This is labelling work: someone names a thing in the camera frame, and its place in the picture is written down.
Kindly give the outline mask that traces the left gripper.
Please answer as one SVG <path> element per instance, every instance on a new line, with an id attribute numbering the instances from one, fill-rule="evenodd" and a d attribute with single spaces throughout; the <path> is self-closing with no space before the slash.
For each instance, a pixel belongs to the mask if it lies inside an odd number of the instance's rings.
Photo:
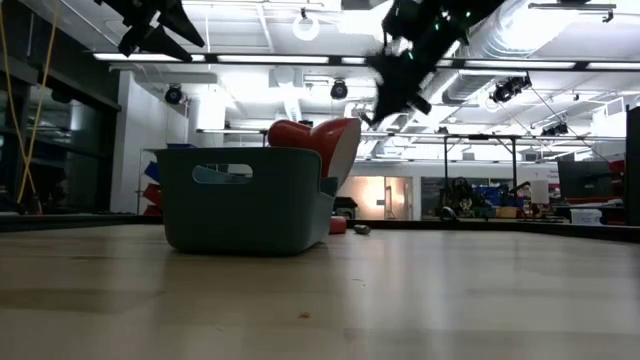
<path id="1" fill-rule="evenodd" d="M 203 47 L 205 42 L 187 16 L 181 0 L 93 0 L 97 5 L 106 4 L 123 17 L 128 31 L 122 37 L 118 50 L 126 57 L 136 50 L 164 54 L 183 62 L 192 62 L 192 56 L 176 43 L 162 26 L 150 25 L 159 13 L 157 21 L 190 43 Z"/>

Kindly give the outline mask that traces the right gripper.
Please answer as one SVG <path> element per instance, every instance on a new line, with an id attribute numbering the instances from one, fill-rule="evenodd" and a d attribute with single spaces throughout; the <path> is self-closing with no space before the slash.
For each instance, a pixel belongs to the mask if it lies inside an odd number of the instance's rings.
<path id="1" fill-rule="evenodd" d="M 380 76 L 370 124 L 380 124 L 410 108 L 429 114 L 432 105 L 422 97 L 421 84 L 449 48 L 449 34 L 422 34 L 413 39 L 394 35 L 390 44 L 370 55 L 369 67 Z"/>

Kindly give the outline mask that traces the red desk lamp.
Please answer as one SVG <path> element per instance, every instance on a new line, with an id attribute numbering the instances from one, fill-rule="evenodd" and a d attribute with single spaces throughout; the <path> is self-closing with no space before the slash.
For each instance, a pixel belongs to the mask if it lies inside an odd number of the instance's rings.
<path id="1" fill-rule="evenodd" d="M 361 123 L 357 118 L 336 118 L 315 126 L 278 120 L 269 128 L 267 140 L 270 146 L 318 153 L 321 158 L 321 179 L 337 177 L 339 192 L 355 162 L 361 141 Z M 346 218 L 333 214 L 335 198 L 332 198 L 331 205 L 330 235 L 346 232 Z"/>

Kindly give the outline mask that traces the black cart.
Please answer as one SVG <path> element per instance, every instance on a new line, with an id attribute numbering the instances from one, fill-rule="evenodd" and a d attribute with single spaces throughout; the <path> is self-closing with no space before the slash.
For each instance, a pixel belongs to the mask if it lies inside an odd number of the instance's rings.
<path id="1" fill-rule="evenodd" d="M 351 197 L 336 197 L 333 204 L 333 214 L 342 216 L 346 219 L 356 218 L 356 209 L 358 204 Z"/>

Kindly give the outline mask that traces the background robot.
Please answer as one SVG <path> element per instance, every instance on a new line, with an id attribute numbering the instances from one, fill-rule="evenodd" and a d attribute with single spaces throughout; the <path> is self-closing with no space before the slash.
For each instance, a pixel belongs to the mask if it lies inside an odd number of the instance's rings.
<path id="1" fill-rule="evenodd" d="M 440 192 L 439 218 L 457 221 L 459 218 L 473 218 L 475 193 L 464 177 L 449 179 Z"/>

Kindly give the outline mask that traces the blue box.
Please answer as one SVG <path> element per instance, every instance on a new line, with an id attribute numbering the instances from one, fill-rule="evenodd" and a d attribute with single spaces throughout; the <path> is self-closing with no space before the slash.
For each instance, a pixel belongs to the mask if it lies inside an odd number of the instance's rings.
<path id="1" fill-rule="evenodd" d="M 481 204 L 500 207 L 504 203 L 504 190 L 500 186 L 477 186 L 474 188 L 474 193 Z"/>

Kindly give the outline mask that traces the black backdrop panel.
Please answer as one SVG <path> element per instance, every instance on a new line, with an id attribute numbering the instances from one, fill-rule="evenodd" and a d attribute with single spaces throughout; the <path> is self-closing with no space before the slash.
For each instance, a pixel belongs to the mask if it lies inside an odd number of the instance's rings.
<path id="1" fill-rule="evenodd" d="M 118 75 L 66 34 L 71 0 L 0 0 L 0 211 L 109 207 Z"/>

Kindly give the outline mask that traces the red storage bin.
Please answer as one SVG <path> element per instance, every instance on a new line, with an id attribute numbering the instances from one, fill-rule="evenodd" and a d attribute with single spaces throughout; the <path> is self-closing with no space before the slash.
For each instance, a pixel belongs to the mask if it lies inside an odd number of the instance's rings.
<path id="1" fill-rule="evenodd" d="M 143 197 L 150 202 L 144 211 L 144 215 L 161 217 L 163 215 L 161 187 L 158 184 L 148 184 L 143 191 Z"/>

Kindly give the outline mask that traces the white storage shelf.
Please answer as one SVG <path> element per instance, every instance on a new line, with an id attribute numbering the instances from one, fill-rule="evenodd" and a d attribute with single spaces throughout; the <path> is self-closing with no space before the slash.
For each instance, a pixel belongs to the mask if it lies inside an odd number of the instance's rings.
<path id="1" fill-rule="evenodd" d="M 156 158 L 157 149 L 143 148 L 140 150 L 139 159 L 138 159 L 138 175 L 137 175 L 137 214 L 144 215 L 144 211 L 146 207 L 150 204 L 148 200 L 143 197 L 143 191 L 147 187 L 148 184 L 158 184 L 160 186 L 160 182 L 157 183 L 144 174 L 144 170 L 149 164 L 150 161 L 154 161 L 158 164 Z"/>

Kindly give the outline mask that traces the white sign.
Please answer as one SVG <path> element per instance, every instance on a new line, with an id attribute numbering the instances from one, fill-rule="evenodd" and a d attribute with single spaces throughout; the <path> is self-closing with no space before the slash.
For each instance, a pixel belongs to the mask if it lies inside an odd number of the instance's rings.
<path id="1" fill-rule="evenodd" d="M 546 179 L 530 181 L 530 199 L 533 204 L 547 205 L 549 203 L 549 183 Z"/>

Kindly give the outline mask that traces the black monitor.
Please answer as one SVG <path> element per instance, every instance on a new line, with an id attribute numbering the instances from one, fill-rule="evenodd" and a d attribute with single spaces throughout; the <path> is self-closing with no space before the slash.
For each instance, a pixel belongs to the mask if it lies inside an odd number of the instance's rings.
<path id="1" fill-rule="evenodd" d="M 560 192 L 564 198 L 609 197 L 613 195 L 609 163 L 604 161 L 562 161 L 557 163 Z"/>

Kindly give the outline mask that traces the white box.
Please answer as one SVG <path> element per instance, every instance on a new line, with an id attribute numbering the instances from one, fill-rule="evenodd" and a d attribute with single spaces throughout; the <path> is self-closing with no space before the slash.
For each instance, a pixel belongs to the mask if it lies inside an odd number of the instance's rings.
<path id="1" fill-rule="evenodd" d="M 599 209 L 572 208 L 570 210 L 571 223 L 574 225 L 600 226 L 602 212 Z"/>

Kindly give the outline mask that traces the background black rig frame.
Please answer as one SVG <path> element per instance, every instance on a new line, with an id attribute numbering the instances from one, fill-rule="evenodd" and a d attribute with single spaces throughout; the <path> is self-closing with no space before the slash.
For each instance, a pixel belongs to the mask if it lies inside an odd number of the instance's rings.
<path id="1" fill-rule="evenodd" d="M 352 176 L 547 177 L 557 183 L 563 161 L 612 162 L 624 158 L 626 139 L 615 136 L 440 134 L 365 131 Z"/>

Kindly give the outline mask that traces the silver ventilation duct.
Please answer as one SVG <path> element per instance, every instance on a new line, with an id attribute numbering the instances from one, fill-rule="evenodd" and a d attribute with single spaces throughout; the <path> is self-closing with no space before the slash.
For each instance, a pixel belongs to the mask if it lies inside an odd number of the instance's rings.
<path id="1" fill-rule="evenodd" d="M 532 3 L 557 0 L 506 0 L 475 25 L 469 43 L 453 53 L 455 58 L 525 59 L 562 33 L 579 15 L 576 10 L 537 9 Z"/>

